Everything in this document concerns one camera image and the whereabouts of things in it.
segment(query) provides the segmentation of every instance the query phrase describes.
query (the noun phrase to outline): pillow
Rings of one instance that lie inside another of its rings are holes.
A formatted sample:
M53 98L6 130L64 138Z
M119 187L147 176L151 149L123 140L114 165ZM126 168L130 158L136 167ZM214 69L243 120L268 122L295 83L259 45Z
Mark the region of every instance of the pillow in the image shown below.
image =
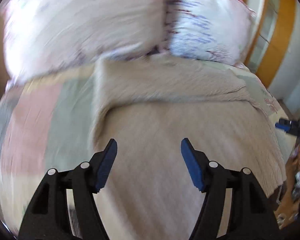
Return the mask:
M11 0L4 55L17 83L101 54L133 58L162 40L163 0Z
M252 15L241 0L168 0L163 48L179 57L236 65L247 53Z

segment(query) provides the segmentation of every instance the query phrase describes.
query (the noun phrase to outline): floral pattern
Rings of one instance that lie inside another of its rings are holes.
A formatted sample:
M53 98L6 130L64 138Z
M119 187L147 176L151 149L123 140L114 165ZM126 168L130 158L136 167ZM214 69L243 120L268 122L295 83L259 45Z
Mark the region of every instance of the floral pattern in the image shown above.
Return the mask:
M168 0L162 46L178 57L235 65L244 57L251 14L240 0Z
M278 113L280 105L275 98L272 98L272 99L265 98L265 103L269 106L269 108L272 112L275 112L276 114Z

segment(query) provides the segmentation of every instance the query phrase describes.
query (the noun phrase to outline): bed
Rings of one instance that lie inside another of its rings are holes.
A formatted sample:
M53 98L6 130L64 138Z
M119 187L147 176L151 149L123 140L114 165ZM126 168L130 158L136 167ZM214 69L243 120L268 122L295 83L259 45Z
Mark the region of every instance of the bed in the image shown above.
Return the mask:
M295 138L274 129L287 116L247 69L147 54L44 74L0 101L0 219L15 236L46 171L90 160L110 138L118 156L95 201L111 239L189 237L204 195L180 155L184 137L227 169L251 168L267 196L285 180ZM80 236L71 192L67 198Z

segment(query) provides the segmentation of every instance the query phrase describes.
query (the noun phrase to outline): blanket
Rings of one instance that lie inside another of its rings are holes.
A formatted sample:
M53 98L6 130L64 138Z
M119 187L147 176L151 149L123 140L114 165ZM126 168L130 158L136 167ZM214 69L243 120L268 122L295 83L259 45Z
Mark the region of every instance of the blanket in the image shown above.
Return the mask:
M285 170L273 125L229 70L152 56L100 59L95 73L93 142L110 138L118 154L97 205L111 239L188 239L204 194L192 184L180 154L194 148L227 169L249 167L266 195ZM229 195L224 214L229 214ZM219 236L226 232L223 221Z

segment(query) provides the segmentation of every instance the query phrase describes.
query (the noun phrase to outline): blue gripper pad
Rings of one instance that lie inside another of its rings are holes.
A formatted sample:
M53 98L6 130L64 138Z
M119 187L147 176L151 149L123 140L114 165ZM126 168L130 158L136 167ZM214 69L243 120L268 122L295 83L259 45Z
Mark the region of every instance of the blue gripper pad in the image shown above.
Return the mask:
M289 130L290 130L289 125L279 124L278 122L275 123L275 127L278 129L284 130L285 132L289 132Z
M181 141L181 154L185 160L194 186L196 186L200 191L203 191L204 183L202 180L202 169L194 157L194 152L195 149L192 147L188 138L184 138Z
M97 192L99 192L100 189L106 185L109 173L114 163L114 159L117 156L117 150L117 142L111 139L104 150L104 157L97 171L98 180L95 185Z

